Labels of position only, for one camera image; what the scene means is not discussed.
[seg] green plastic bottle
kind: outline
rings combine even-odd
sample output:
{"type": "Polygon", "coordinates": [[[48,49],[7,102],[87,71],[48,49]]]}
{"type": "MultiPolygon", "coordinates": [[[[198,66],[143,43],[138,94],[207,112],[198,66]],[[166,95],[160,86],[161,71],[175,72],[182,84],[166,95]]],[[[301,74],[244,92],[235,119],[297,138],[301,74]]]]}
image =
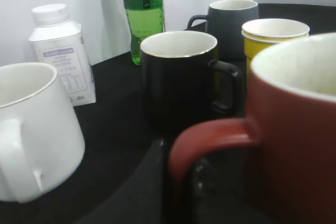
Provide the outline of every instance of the green plastic bottle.
{"type": "Polygon", "coordinates": [[[124,0],[124,6],[132,35],[132,59],[140,65],[140,43],[164,32],[163,0],[124,0]]]}

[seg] white mug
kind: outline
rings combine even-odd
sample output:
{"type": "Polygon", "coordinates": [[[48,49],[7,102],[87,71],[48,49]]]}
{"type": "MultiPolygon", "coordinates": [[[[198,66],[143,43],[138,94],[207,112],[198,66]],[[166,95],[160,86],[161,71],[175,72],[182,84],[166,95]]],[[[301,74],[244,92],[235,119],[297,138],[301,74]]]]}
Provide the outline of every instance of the white mug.
{"type": "Polygon", "coordinates": [[[80,164],[84,138],[57,70],[44,63],[0,67],[0,200],[34,200],[80,164]]]}

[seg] cup rim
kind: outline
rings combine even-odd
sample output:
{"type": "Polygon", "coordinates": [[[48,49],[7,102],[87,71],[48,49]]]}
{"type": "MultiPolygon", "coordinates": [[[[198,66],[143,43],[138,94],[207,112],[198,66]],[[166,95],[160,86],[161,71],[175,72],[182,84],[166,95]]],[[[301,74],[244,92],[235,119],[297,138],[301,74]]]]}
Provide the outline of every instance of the cup rim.
{"type": "Polygon", "coordinates": [[[273,45],[271,47],[268,47],[261,52],[259,52],[257,55],[254,56],[250,68],[251,72],[253,72],[259,79],[262,81],[268,83],[269,85],[282,89],[284,91],[302,96],[302,97],[307,97],[311,99],[318,99],[318,100],[323,100],[323,101],[328,101],[328,102],[333,102],[336,103],[336,96],[330,95],[330,94],[323,94],[323,93],[317,93],[313,92],[310,90],[304,90],[301,88],[296,88],[293,86],[290,86],[288,84],[282,83],[280,81],[277,81],[275,79],[270,78],[266,74],[258,72],[258,65],[260,62],[264,59],[267,58],[267,55],[272,54],[272,52],[278,52],[281,50],[286,50],[288,48],[291,48],[292,45],[295,44],[306,44],[306,43],[312,43],[316,42],[319,40],[324,40],[326,38],[335,38],[336,39],[336,33],[327,33],[327,34],[318,34],[318,35],[313,35],[305,38],[300,38],[300,39],[295,39],[295,40],[290,40],[290,41],[285,41],[276,45],[273,45]]]}
{"type": "Polygon", "coordinates": [[[253,1],[253,0],[220,0],[220,1],[215,1],[209,4],[209,7],[215,10],[247,10],[247,9],[252,9],[255,8],[256,6],[258,6],[258,2],[253,1]],[[214,7],[215,4],[219,4],[219,3],[225,3],[225,2],[249,2],[249,3],[253,3],[253,6],[249,6],[249,7],[244,7],[244,8],[216,8],[214,7]]]}
{"type": "Polygon", "coordinates": [[[29,95],[27,95],[27,96],[25,96],[21,99],[18,99],[18,100],[15,100],[13,102],[9,102],[9,103],[5,103],[3,105],[0,105],[0,109],[11,106],[11,105],[14,105],[14,104],[17,104],[17,103],[20,103],[20,102],[23,102],[25,100],[28,100],[28,99],[40,94],[41,92],[43,92],[44,90],[49,88],[55,82],[55,80],[57,79],[57,76],[58,76],[58,73],[57,73],[57,70],[56,70],[55,67],[53,67],[49,64],[46,64],[46,63],[42,63],[42,62],[25,62],[25,63],[15,63],[15,64],[10,64],[10,65],[5,65],[5,66],[0,67],[0,71],[3,70],[3,69],[16,68],[18,66],[44,66],[46,68],[49,68],[53,72],[54,75],[53,75],[52,79],[46,85],[44,85],[42,88],[36,90],[35,92],[33,92],[33,93],[31,93],[31,94],[29,94],[29,95]]]}
{"type": "Polygon", "coordinates": [[[262,40],[262,39],[253,38],[251,36],[248,36],[244,30],[241,31],[241,35],[243,35],[244,38],[247,38],[247,39],[250,39],[250,40],[253,40],[253,41],[257,41],[257,42],[261,42],[261,43],[267,43],[267,44],[272,44],[272,45],[273,44],[278,44],[280,42],[283,42],[283,40],[262,40]]]}
{"type": "Polygon", "coordinates": [[[140,44],[140,50],[143,51],[145,54],[147,55],[150,55],[150,56],[154,56],[154,57],[158,57],[158,58],[165,58],[165,59],[179,59],[179,58],[190,58],[190,57],[194,57],[194,56],[199,56],[199,55],[203,55],[207,52],[210,52],[211,50],[213,50],[218,44],[218,40],[210,35],[210,34],[207,34],[207,33],[204,33],[204,32],[201,32],[201,31],[190,31],[190,30],[183,30],[183,31],[166,31],[166,32],[163,32],[163,33],[159,33],[159,34],[154,34],[152,36],[149,36],[148,38],[144,39],[141,44],[140,44]],[[189,55],[176,55],[176,56],[167,56],[167,55],[162,55],[162,54],[155,54],[153,52],[149,52],[147,50],[144,49],[144,45],[150,41],[151,39],[155,38],[155,37],[162,37],[162,36],[166,36],[168,34],[202,34],[202,36],[206,36],[206,37],[209,37],[211,38],[214,43],[213,45],[206,49],[206,50],[203,50],[203,51],[199,51],[199,52],[196,52],[194,54],[189,54],[189,55]]]}
{"type": "Polygon", "coordinates": [[[303,36],[307,33],[310,32],[310,27],[303,23],[303,22],[300,22],[300,21],[297,21],[297,20],[292,20],[292,19],[286,19],[286,18],[259,18],[259,19],[254,19],[254,20],[250,20],[248,22],[245,22],[243,25],[242,25],[242,30],[248,34],[252,34],[252,35],[255,35],[255,36],[259,36],[259,37],[264,37],[264,38],[278,38],[278,39],[282,39],[282,38],[296,38],[296,37],[300,37],[300,36],[303,36]],[[256,33],[256,32],[253,32],[253,31],[250,31],[249,30],[249,26],[251,26],[251,24],[257,24],[257,23],[261,23],[261,22],[264,22],[264,21],[272,21],[272,20],[281,20],[283,22],[291,22],[291,23],[296,23],[296,24],[300,24],[302,25],[302,27],[305,27],[305,30],[301,33],[297,33],[295,35],[263,35],[263,34],[260,34],[260,33],[256,33]]]}

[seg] paper cup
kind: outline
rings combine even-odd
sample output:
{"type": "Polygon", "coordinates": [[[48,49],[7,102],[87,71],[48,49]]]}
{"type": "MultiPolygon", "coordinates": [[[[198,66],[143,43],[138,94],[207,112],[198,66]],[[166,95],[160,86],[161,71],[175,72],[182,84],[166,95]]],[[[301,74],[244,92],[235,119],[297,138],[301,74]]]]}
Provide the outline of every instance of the paper cup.
{"type": "Polygon", "coordinates": [[[291,19],[264,18],[244,23],[241,34],[244,36],[247,71],[260,51],[283,41],[308,37],[309,31],[308,25],[291,19]]]}

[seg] white mug handle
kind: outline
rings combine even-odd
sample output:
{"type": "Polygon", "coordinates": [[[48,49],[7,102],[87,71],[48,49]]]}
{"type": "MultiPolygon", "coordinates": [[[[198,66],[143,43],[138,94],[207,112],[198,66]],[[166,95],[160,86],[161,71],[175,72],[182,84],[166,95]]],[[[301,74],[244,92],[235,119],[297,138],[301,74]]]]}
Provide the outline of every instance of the white mug handle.
{"type": "Polygon", "coordinates": [[[0,167],[16,201],[25,203],[42,195],[42,189],[26,157],[21,125],[17,119],[0,122],[0,167]]]}

